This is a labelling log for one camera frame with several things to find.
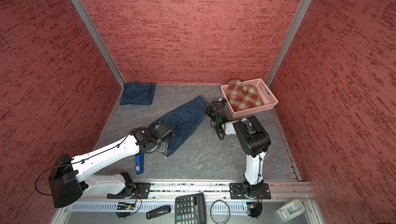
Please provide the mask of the red cloth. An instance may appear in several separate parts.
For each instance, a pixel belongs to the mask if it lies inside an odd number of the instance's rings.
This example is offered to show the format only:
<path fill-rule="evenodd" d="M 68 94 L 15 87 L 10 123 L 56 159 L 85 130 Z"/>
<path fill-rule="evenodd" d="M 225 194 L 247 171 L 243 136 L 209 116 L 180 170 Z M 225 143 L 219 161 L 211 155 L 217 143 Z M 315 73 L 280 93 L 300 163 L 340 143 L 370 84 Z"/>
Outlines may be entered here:
<path fill-rule="evenodd" d="M 242 85 L 242 81 L 232 79 L 228 84 L 226 96 L 233 111 L 263 106 L 264 102 L 255 86 Z"/>

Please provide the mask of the dark denim button skirt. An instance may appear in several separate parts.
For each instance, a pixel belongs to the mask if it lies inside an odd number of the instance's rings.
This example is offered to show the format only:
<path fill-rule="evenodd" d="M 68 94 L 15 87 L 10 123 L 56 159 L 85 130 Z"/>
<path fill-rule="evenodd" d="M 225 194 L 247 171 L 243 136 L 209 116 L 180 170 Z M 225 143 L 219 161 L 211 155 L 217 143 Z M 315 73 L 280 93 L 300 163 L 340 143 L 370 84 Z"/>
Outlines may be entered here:
<path fill-rule="evenodd" d="M 155 83 L 125 83 L 120 105 L 151 105 L 154 100 L 155 89 Z"/>

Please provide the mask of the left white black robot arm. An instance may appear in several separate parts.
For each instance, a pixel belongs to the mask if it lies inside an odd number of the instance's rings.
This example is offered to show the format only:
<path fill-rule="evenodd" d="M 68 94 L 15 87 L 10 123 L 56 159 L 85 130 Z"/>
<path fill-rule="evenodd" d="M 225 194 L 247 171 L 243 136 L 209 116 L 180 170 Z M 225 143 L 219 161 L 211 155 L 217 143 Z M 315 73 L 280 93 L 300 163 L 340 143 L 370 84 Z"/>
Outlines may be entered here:
<path fill-rule="evenodd" d="M 165 152 L 174 133 L 164 122 L 155 128 L 132 129 L 124 138 L 92 152 L 61 155 L 49 169 L 48 182 L 55 208 L 66 207 L 82 197 L 106 195 L 109 199 L 134 199 L 136 186 L 129 173 L 99 176 L 96 172 L 126 157 L 154 151 Z"/>

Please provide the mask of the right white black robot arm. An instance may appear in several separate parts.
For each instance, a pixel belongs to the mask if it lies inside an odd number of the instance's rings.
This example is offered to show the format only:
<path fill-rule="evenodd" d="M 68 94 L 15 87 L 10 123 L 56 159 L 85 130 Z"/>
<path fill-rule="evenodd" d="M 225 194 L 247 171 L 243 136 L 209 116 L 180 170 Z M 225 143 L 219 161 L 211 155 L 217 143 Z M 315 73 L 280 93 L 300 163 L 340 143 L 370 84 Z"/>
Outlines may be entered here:
<path fill-rule="evenodd" d="M 231 191 L 244 194 L 248 199 L 262 199 L 269 196 L 269 188 L 263 179 L 264 157 L 271 145 L 271 138 L 255 115 L 243 119 L 228 120 L 225 113 L 227 101 L 212 101 L 205 109 L 211 119 L 211 127 L 220 140 L 228 135 L 236 135 L 243 152 L 246 154 L 246 169 L 240 189 L 235 186 Z"/>

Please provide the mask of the pink perforated plastic basket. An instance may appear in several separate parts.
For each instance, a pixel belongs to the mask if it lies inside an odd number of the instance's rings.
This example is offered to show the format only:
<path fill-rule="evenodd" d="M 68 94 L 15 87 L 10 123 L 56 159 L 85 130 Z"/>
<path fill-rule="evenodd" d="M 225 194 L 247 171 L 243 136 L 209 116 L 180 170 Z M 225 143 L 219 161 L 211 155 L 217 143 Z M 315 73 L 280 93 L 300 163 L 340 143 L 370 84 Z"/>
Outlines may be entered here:
<path fill-rule="evenodd" d="M 242 85 L 243 86 L 244 85 L 255 86 L 259 92 L 259 95 L 261 96 L 261 98 L 264 102 L 264 105 L 235 112 L 235 111 L 233 111 L 231 105 L 229 104 L 227 96 L 226 96 L 226 91 L 228 90 L 228 84 L 223 85 L 223 86 L 221 86 L 222 95 L 223 95 L 223 98 L 227 100 L 227 106 L 230 110 L 232 117 L 237 118 L 237 117 L 250 115 L 250 114 L 254 114 L 254 113 L 258 113 L 258 112 L 262 112 L 262 111 L 266 111 L 266 110 L 271 110 L 278 103 L 277 98 L 274 96 L 274 94 L 271 92 L 271 90 L 268 88 L 268 86 L 265 84 L 265 82 L 262 79 L 257 78 L 257 79 L 252 79 L 249 81 L 242 81 Z"/>

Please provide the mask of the left circuit board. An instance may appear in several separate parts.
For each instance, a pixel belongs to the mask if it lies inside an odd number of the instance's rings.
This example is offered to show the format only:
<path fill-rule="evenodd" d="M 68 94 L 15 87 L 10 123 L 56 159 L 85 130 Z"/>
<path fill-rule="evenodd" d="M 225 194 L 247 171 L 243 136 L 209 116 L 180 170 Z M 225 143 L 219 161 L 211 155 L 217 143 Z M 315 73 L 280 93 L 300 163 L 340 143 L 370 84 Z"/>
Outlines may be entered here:
<path fill-rule="evenodd" d="M 117 211 L 133 211 L 136 207 L 135 203 L 118 202 L 116 210 Z"/>

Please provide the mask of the circuit board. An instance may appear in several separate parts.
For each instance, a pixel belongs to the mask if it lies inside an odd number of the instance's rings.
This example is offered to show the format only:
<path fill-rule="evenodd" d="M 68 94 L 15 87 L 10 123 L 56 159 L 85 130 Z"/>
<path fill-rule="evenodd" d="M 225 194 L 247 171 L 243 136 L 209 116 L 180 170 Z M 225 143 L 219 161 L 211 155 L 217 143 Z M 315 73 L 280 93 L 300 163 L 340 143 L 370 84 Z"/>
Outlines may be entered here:
<path fill-rule="evenodd" d="M 246 212 L 249 217 L 258 218 L 261 215 L 262 211 L 263 211 L 263 205 L 261 202 L 258 202 L 258 203 L 247 202 L 246 203 Z"/>
<path fill-rule="evenodd" d="M 117 211 L 133 211 L 136 207 L 135 203 L 118 202 L 116 210 Z"/>

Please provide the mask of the right circuit board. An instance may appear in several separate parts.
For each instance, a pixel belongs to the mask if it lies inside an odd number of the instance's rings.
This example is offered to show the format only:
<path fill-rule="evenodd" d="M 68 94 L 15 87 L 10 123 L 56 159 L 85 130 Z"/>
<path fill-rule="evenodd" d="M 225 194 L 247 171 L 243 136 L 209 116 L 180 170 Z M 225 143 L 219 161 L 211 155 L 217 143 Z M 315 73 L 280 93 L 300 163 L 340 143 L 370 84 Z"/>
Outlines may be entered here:
<path fill-rule="evenodd" d="M 246 212 L 249 217 L 258 218 L 261 215 L 262 211 L 263 211 L 263 205 L 261 202 L 258 202 L 258 203 L 247 202 L 246 203 Z"/>

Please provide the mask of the grey white box device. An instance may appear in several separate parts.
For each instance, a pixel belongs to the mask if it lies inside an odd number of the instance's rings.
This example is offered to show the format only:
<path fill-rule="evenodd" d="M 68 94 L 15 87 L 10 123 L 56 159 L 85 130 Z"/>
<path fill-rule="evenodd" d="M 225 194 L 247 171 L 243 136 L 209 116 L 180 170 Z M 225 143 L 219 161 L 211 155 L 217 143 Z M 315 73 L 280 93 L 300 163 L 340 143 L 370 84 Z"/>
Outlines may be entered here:
<path fill-rule="evenodd" d="M 303 202 L 299 199 L 293 199 L 276 209 L 275 214 L 281 222 L 285 223 L 304 214 L 305 211 L 306 208 Z"/>

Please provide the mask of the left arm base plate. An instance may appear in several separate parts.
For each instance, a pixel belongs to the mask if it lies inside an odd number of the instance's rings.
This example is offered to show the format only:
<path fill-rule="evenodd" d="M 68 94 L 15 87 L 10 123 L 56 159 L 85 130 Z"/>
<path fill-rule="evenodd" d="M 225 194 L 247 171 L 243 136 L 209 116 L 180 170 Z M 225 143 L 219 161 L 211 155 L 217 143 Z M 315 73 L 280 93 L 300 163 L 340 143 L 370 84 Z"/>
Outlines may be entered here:
<path fill-rule="evenodd" d="M 150 192 L 150 183 L 134 183 L 127 185 L 118 194 L 108 194 L 107 199 L 147 199 Z"/>

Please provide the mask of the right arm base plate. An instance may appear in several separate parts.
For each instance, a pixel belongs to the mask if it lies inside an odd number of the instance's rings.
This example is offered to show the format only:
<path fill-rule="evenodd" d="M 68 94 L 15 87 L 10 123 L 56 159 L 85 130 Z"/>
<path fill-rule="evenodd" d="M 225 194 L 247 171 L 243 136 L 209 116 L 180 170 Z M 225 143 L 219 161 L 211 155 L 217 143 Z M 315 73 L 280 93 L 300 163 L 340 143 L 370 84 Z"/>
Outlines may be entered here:
<path fill-rule="evenodd" d="M 230 183 L 229 187 L 231 199 L 271 199 L 269 185 L 263 181 L 256 185 L 250 185 L 247 182 Z"/>

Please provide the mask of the aluminium front rail frame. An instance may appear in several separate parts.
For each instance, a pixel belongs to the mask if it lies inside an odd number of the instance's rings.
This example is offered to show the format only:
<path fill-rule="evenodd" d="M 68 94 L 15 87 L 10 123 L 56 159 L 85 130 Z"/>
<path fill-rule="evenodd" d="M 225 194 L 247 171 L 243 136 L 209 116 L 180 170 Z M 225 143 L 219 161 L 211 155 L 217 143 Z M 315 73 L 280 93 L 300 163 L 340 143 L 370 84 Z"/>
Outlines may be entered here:
<path fill-rule="evenodd" d="M 227 202 L 229 208 L 226 212 L 247 215 L 247 202 L 261 202 L 263 211 L 261 217 L 267 218 L 275 211 L 270 210 L 269 203 L 277 203 L 277 208 L 282 204 L 299 199 L 303 202 L 306 211 L 305 215 L 310 224 L 322 224 L 324 219 L 316 203 L 316 199 L 311 191 L 308 182 L 267 182 L 271 193 L 271 199 L 231 199 L 229 181 L 159 181 L 152 180 L 147 182 L 136 181 L 135 183 L 150 183 L 151 188 L 147 199 L 107 199 L 106 195 L 96 195 L 82 197 L 76 202 L 62 207 L 57 210 L 53 220 L 53 224 L 64 224 L 72 212 L 120 212 L 116 210 L 118 202 L 135 203 L 136 207 L 130 213 L 143 213 L 168 204 L 175 208 L 175 198 L 185 195 L 193 195 L 203 193 L 206 202 L 206 212 L 222 212 L 220 207 L 212 207 L 212 203 L 216 200 Z"/>

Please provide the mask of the right aluminium corner post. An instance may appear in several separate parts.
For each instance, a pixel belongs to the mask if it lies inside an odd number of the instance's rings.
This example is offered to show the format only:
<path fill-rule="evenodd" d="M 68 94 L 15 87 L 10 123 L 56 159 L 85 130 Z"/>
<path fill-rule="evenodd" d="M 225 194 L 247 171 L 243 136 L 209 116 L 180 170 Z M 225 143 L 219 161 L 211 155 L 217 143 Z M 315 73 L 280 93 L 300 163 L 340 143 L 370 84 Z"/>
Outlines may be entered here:
<path fill-rule="evenodd" d="M 286 36 L 285 36 L 285 39 L 284 39 L 284 41 L 283 41 L 283 43 L 282 43 L 282 45 L 280 47 L 278 55 L 275 58 L 273 66 L 271 67 L 271 70 L 270 70 L 270 72 L 269 72 L 269 74 L 267 76 L 267 79 L 266 79 L 267 86 L 270 86 L 272 81 L 274 80 L 274 78 L 276 76 L 276 73 L 277 73 L 277 71 L 278 71 L 278 69 L 279 69 L 279 67 L 280 67 L 280 65 L 281 65 L 281 63 L 282 63 L 282 61 L 284 59 L 284 56 L 287 53 L 287 50 L 288 50 L 289 46 L 291 45 L 291 43 L 293 41 L 293 38 L 294 38 L 294 36 L 295 36 L 295 34 L 296 34 L 300 24 L 301 24 L 306 12 L 307 12 L 307 9 L 308 9 L 311 1 L 312 0 L 301 0 L 300 1 L 300 4 L 299 4 L 299 6 L 297 8 L 295 16 L 294 16 L 294 18 L 293 18 L 293 20 L 292 20 L 292 22 L 290 24 L 290 27 L 288 29 L 288 32 L 287 32 Z"/>

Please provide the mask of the aluminium corner post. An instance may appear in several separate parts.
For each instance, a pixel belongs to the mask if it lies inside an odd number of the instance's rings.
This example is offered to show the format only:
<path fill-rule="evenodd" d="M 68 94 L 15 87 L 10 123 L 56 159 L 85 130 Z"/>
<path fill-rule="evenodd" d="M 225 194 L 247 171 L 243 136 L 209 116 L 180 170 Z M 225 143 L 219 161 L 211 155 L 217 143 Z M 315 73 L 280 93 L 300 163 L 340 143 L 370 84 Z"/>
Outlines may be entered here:
<path fill-rule="evenodd" d="M 76 11 L 78 12 L 79 16 L 81 17 L 83 23 L 85 24 L 87 30 L 89 31 L 91 37 L 93 38 L 94 42 L 96 43 L 97 47 L 99 48 L 101 54 L 103 55 L 104 59 L 106 60 L 110 70 L 112 71 L 113 75 L 117 79 L 120 86 L 123 88 L 125 84 L 125 79 L 122 76 L 121 71 L 119 70 L 116 62 L 114 61 L 109 49 L 107 48 L 102 36 L 100 35 L 98 29 L 96 28 L 92 18 L 89 15 L 86 7 L 84 6 L 82 0 L 71 0 L 73 6 L 75 7 Z"/>
<path fill-rule="evenodd" d="M 306 12 L 307 12 L 307 9 L 308 9 L 311 1 L 312 0 L 301 0 L 300 1 L 300 4 L 299 4 L 299 6 L 297 8 L 295 16 L 294 16 L 294 18 L 293 18 L 293 20 L 292 20 L 292 22 L 290 24 L 290 27 L 288 29 L 288 32 L 287 32 L 286 36 L 285 36 L 285 39 L 284 39 L 284 41 L 283 41 L 283 43 L 282 43 L 282 45 L 280 47 L 278 55 L 275 58 L 273 66 L 271 67 L 271 70 L 270 70 L 270 72 L 269 72 L 269 74 L 267 76 L 267 79 L 266 79 L 267 86 L 270 86 L 272 81 L 274 80 L 274 78 L 276 76 L 276 73 L 277 73 L 277 71 L 278 71 L 278 69 L 279 69 L 279 67 L 280 67 L 280 65 L 281 65 L 281 63 L 282 63 L 282 61 L 284 59 L 284 56 L 287 53 L 287 50 L 288 50 L 289 46 L 291 45 L 291 43 L 293 41 L 293 38 L 294 38 L 294 36 L 295 36 L 295 34 L 296 34 L 300 24 L 301 24 Z"/>

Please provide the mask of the left aluminium corner post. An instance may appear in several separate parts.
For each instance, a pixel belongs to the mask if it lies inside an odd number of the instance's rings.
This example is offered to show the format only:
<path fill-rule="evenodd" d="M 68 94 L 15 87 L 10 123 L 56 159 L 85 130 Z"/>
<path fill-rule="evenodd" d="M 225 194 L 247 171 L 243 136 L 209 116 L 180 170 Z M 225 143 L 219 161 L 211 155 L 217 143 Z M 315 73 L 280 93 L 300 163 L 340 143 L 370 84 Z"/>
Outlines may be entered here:
<path fill-rule="evenodd" d="M 119 70 L 116 62 L 114 61 L 109 49 L 107 48 L 102 36 L 100 35 L 98 29 L 96 28 L 92 18 L 89 15 L 86 7 L 84 6 L 82 0 L 71 0 L 73 6 L 75 7 L 76 11 L 78 12 L 79 16 L 81 17 L 83 23 L 85 24 L 87 30 L 89 31 L 91 37 L 93 38 L 94 42 L 96 43 L 97 47 L 99 48 L 101 54 L 103 55 L 104 59 L 106 60 L 110 70 L 112 71 L 113 75 L 117 79 L 120 86 L 123 88 L 125 84 L 125 79 L 122 76 L 121 71 Z"/>

